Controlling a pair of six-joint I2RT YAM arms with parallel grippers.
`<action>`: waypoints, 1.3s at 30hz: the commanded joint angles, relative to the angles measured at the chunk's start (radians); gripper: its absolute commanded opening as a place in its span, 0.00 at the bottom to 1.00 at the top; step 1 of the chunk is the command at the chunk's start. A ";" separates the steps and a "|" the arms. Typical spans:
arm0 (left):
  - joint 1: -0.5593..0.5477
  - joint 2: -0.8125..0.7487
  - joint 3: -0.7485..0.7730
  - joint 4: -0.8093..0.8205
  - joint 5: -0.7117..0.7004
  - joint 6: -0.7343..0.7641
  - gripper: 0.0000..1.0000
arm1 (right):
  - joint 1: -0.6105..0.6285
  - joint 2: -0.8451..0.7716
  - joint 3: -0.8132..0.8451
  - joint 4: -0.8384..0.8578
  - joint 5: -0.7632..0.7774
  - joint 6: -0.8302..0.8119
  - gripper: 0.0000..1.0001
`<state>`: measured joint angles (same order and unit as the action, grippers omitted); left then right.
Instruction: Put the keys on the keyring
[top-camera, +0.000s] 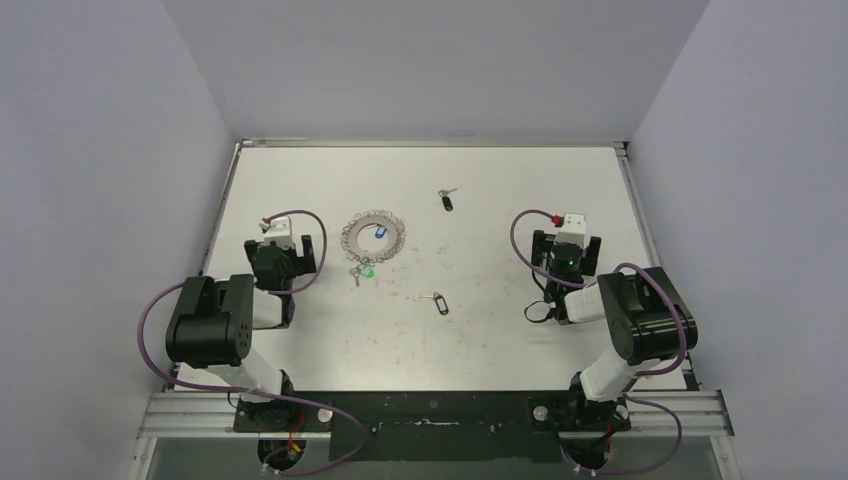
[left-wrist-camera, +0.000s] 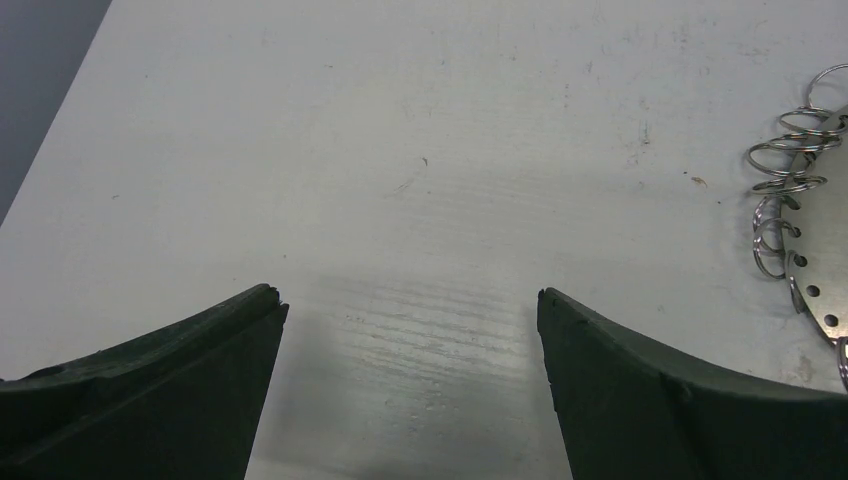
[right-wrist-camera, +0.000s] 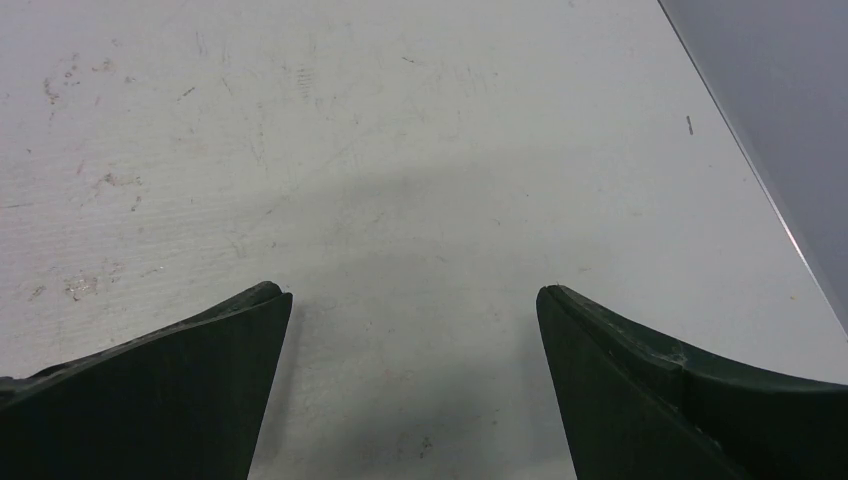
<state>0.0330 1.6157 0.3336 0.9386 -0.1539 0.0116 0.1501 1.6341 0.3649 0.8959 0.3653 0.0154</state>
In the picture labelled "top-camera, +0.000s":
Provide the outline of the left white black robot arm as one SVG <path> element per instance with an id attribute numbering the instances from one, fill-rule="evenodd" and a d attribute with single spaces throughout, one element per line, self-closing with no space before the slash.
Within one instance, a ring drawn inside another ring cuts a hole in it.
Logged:
<path id="1" fill-rule="evenodd" d="M 317 272 L 312 238 L 303 235 L 301 243 L 298 251 L 289 236 L 247 240 L 244 250 L 250 273 L 226 279 L 187 278 L 166 329 L 169 358 L 238 388 L 247 403 L 276 400 L 265 397 L 265 392 L 291 396 L 288 375 L 271 366 L 252 341 L 256 330 L 291 325 L 296 309 L 289 293 L 293 281 Z"/>

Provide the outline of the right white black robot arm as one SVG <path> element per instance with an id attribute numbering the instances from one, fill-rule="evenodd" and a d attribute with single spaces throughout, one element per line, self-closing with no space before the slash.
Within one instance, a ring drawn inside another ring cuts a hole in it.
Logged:
<path id="1" fill-rule="evenodd" d="M 660 267 L 630 266 L 598 275 L 602 239 L 588 244 L 563 234 L 533 232 L 531 277 L 542 291 L 547 313 L 528 318 L 533 324 L 555 320 L 561 325 L 603 321 L 611 346 L 572 379 L 580 399 L 608 402 L 622 396 L 641 377 L 669 361 L 677 365 L 697 344 L 694 317 Z"/>

